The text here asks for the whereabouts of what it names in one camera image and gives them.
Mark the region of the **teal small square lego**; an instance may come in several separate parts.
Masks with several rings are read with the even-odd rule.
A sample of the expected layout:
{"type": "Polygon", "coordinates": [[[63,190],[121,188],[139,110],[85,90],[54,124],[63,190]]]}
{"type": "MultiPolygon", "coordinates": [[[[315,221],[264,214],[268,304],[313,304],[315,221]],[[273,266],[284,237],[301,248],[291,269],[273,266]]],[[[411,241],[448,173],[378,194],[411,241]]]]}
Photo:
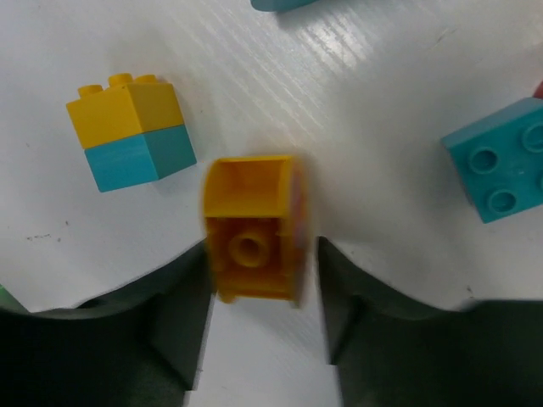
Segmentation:
{"type": "Polygon", "coordinates": [[[542,100],[523,98],[443,137],[484,223],[542,205],[542,100]]]}

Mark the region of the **orange rounded lego brick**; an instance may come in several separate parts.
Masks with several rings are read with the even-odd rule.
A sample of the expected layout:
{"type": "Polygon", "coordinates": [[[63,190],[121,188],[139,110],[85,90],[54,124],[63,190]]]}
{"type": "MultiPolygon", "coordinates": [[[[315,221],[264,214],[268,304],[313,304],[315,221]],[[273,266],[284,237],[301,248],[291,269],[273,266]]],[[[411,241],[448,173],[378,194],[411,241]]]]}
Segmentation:
{"type": "Polygon", "coordinates": [[[309,188],[295,155],[215,160],[201,213],[219,299],[284,300],[300,306],[311,249],[309,188]]]}

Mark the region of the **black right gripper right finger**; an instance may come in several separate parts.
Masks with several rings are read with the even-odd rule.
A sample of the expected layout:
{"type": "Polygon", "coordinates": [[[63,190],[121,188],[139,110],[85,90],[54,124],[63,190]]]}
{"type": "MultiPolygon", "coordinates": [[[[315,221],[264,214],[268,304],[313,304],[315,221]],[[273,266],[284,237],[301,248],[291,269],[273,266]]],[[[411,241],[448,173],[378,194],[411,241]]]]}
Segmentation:
{"type": "Polygon", "coordinates": [[[541,405],[541,302],[485,300],[442,310],[368,274],[325,237],[316,259],[344,405],[541,405]]]}

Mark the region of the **lime green small lego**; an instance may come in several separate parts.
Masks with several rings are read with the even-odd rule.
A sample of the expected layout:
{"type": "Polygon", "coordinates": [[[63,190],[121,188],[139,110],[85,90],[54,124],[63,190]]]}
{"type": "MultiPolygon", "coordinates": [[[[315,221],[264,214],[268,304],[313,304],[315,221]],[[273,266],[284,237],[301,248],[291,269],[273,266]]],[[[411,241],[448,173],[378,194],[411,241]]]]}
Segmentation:
{"type": "Polygon", "coordinates": [[[8,290],[1,286],[0,287],[0,307],[2,309],[7,309],[11,311],[21,311],[21,304],[16,298],[14,298],[8,290]]]}

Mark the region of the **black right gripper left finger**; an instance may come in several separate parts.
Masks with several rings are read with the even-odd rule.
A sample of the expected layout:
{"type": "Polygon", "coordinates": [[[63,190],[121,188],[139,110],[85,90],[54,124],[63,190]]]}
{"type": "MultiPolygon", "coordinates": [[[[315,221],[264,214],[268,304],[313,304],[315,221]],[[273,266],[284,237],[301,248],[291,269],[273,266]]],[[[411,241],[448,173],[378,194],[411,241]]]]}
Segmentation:
{"type": "Polygon", "coordinates": [[[198,243],[74,309],[1,308],[2,405],[182,405],[198,385],[211,294],[198,243]]]}

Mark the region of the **teal rounded lego brick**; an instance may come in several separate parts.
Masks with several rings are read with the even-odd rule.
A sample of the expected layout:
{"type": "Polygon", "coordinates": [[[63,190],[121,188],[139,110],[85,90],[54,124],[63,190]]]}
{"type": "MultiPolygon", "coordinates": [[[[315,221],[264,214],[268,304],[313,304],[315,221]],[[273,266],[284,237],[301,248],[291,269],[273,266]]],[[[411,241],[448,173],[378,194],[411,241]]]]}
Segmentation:
{"type": "Polygon", "coordinates": [[[283,13],[314,3],[316,0],[251,0],[251,6],[261,12],[283,13]]]}

